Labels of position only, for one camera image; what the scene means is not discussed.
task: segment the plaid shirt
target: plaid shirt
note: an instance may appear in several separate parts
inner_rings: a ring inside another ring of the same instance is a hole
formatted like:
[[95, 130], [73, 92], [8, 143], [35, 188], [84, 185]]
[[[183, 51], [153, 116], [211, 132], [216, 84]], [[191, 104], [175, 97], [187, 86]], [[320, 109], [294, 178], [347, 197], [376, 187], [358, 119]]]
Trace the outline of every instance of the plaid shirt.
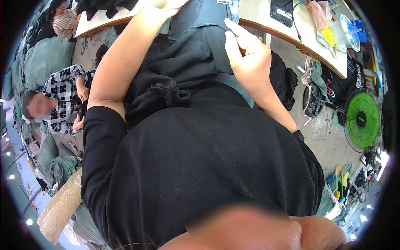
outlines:
[[72, 65], [57, 73], [53, 73], [47, 79], [43, 88], [43, 94], [58, 101], [50, 116], [44, 120], [49, 130], [53, 133], [76, 135], [78, 131], [73, 129], [73, 123], [66, 120], [74, 112], [80, 110], [81, 101], [76, 91], [76, 78], [85, 78], [82, 66]]

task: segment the hand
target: hand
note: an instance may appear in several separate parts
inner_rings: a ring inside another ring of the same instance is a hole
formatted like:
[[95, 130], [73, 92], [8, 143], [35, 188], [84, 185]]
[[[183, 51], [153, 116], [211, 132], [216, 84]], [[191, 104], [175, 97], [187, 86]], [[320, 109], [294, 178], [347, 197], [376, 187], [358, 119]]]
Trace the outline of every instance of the hand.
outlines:
[[271, 49], [228, 18], [225, 18], [225, 24], [238, 36], [230, 31], [225, 33], [225, 49], [232, 71], [254, 101], [260, 104], [275, 93], [270, 82]]
[[76, 116], [75, 120], [74, 120], [74, 125], [72, 126], [72, 128], [75, 131], [79, 131], [83, 128], [83, 122], [85, 121], [85, 116], [82, 117], [82, 121], [79, 121], [79, 114]]
[[80, 98], [82, 103], [89, 98], [89, 89], [85, 87], [83, 83], [77, 82], [76, 92], [78, 93], [78, 97]]
[[159, 12], [166, 14], [166, 19], [175, 16], [180, 8], [189, 0], [152, 0], [149, 6], [157, 9]]

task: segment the concrete floor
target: concrete floor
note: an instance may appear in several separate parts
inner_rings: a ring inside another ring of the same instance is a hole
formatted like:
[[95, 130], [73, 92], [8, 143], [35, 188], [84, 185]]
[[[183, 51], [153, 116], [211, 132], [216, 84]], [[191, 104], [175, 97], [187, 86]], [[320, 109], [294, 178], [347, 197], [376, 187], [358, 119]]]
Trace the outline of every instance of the concrete floor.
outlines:
[[[80, 64], [87, 70], [95, 69], [94, 60], [98, 48], [103, 44], [107, 30], [98, 32], [91, 40], [87, 40], [87, 45], [84, 39], [78, 39], [74, 56], [73, 64]], [[360, 153], [355, 152], [348, 144], [343, 130], [332, 124], [332, 110], [324, 108], [321, 114], [311, 120], [305, 127], [304, 123], [307, 118], [302, 115], [302, 97], [305, 86], [301, 85], [300, 78], [302, 73], [296, 69], [299, 64], [304, 68], [306, 57], [295, 50], [295, 46], [277, 37], [271, 36], [271, 49], [279, 54], [287, 68], [293, 69], [297, 74], [299, 85], [294, 92], [295, 104], [290, 111], [294, 118], [298, 129], [304, 135], [304, 141], [308, 147], [314, 152], [319, 163], [324, 170], [324, 176], [329, 176], [336, 164], [353, 162], [353, 169], [356, 170], [359, 164]], [[72, 143], [76, 144], [79, 150], [83, 150], [82, 134], [77, 136], [66, 136]], [[56, 138], [64, 138], [62, 135], [57, 135]]]
[[304, 136], [304, 142], [314, 152], [324, 170], [324, 176], [329, 176], [336, 164], [343, 166], [353, 162], [353, 169], [360, 165], [360, 153], [354, 151], [348, 144], [344, 131], [332, 123], [332, 109], [324, 108], [320, 115], [312, 119], [305, 127], [307, 118], [303, 116], [302, 98], [305, 86], [301, 85], [302, 73], [296, 65], [304, 68], [306, 57], [295, 50], [295, 46], [275, 36], [271, 36], [271, 49], [284, 61], [287, 68], [291, 68], [298, 77], [299, 85], [294, 91], [295, 104], [289, 112], [297, 124], [297, 128]]

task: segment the black hair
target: black hair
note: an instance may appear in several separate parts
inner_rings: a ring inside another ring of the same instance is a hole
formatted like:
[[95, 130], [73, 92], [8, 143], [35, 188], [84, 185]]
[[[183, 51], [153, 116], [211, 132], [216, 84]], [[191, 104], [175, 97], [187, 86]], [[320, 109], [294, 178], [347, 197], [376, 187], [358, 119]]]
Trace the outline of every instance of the black hair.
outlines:
[[28, 90], [24, 94], [24, 97], [22, 98], [22, 114], [28, 119], [33, 119], [33, 117], [29, 113], [28, 106], [29, 106], [30, 102], [32, 101], [33, 97], [37, 94], [38, 94], [38, 92], [36, 92], [34, 90]]
[[53, 0], [47, 9], [46, 20], [49, 22], [53, 21], [54, 16], [56, 15], [56, 9], [60, 6], [63, 2], [67, 2], [68, 0]]

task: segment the cable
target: cable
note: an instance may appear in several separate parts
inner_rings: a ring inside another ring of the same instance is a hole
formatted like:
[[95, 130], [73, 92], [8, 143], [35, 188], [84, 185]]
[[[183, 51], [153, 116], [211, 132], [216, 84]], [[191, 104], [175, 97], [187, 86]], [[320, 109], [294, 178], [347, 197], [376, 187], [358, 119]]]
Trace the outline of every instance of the cable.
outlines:
[[298, 6], [299, 4], [302, 4], [303, 3], [303, 1], [300, 1], [300, 2], [298, 2], [297, 4], [295, 4], [294, 6], [293, 6], [293, 9], [292, 9], [292, 19], [293, 19], [293, 24], [294, 24], [294, 27], [296, 28], [296, 31], [297, 31], [297, 37], [299, 38], [299, 40], [300, 40], [300, 42], [301, 42], [301, 35], [300, 35], [300, 33], [299, 33], [299, 30], [297, 29], [297, 27], [296, 27], [296, 22], [294, 21], [294, 8], [296, 8], [296, 6]]

